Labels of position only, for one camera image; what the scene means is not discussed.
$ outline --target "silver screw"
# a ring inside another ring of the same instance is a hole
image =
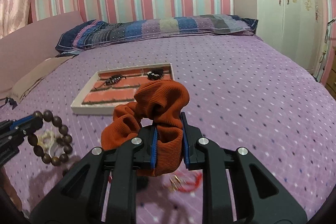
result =
[[[209,140],[207,138],[200,138],[200,139],[198,139],[198,142],[200,144],[206,145],[206,144],[209,143]]]
[[[245,147],[238,148],[238,153],[245,156],[249,151]]]
[[[100,147],[95,147],[91,150],[91,153],[97,156],[97,155],[100,155],[102,151],[103,150]]]
[[[141,144],[142,139],[136,137],[136,138],[133,138],[133,139],[131,140],[131,142],[132,142],[133,144]]]

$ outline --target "wooden bead bracelet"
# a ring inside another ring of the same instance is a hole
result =
[[[42,158],[43,163],[51,163],[54,166],[60,166],[61,163],[65,163],[69,160],[68,154],[72,152],[72,137],[68,134],[68,127],[62,124],[62,119],[58,116],[54,116],[50,110],[46,110],[43,114],[40,111],[35,111],[33,113],[35,117],[40,117],[46,122],[52,122],[52,124],[58,128],[59,133],[63,136],[62,138],[57,138],[57,143],[63,147],[64,153],[60,157],[51,157],[48,153],[45,153],[43,148],[40,145],[37,145],[38,138],[35,134],[28,135],[28,142],[31,146],[34,147],[34,154]]]

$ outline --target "orange scrunchie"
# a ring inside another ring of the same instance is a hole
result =
[[[101,133],[104,150],[119,147],[138,135],[142,118],[157,123],[157,163],[153,170],[138,170],[138,175],[160,176],[177,170],[182,161],[181,109],[189,102],[189,93],[173,80],[158,80],[141,85],[136,102],[118,105],[113,123]]]

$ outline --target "box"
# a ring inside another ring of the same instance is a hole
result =
[[[171,63],[133,66],[97,71],[71,104],[73,113],[79,115],[112,115],[117,105],[135,101],[134,94],[141,84],[151,82],[147,73],[162,68],[163,79],[175,80]],[[118,83],[106,85],[113,75],[123,75]]]

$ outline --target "polka dot bedsheet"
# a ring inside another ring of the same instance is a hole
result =
[[[48,75],[14,110],[2,107],[0,121],[52,110],[73,136],[71,165],[100,145],[112,120],[72,113],[70,104],[89,78],[98,70],[165,62],[189,91],[183,109],[188,123],[223,148],[251,150],[311,218],[336,184],[335,101],[307,71],[258,37],[201,35],[89,50]],[[5,168],[27,211],[64,169],[43,164],[28,142]],[[179,171],[186,173],[183,165]],[[202,186],[170,192],[163,187],[169,177],[150,178],[137,195],[137,223],[202,222]]]

